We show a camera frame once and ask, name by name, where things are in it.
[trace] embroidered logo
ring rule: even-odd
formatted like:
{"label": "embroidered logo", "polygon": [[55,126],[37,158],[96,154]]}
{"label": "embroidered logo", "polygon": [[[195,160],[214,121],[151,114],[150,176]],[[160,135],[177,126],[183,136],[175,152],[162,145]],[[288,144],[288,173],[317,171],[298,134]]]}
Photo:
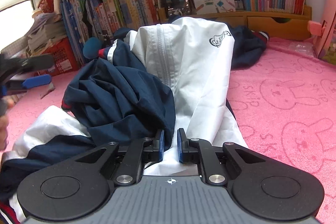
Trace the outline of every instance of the embroidered logo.
{"label": "embroidered logo", "polygon": [[215,47],[219,47],[222,44],[223,39],[225,36],[232,36],[228,31],[222,32],[220,35],[215,35],[213,38],[209,39],[211,45]]}

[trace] ribbed gray surface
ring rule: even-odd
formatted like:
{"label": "ribbed gray surface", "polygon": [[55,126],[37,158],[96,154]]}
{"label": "ribbed gray surface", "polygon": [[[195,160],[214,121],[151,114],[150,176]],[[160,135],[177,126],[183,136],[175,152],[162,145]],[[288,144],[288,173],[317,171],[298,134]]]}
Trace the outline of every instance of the ribbed gray surface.
{"label": "ribbed gray surface", "polygon": [[[26,224],[41,224],[34,219]],[[144,176],[137,185],[119,187],[108,203],[71,224],[266,224],[241,210],[222,187],[195,177]],[[316,224],[310,218],[297,224]]]}

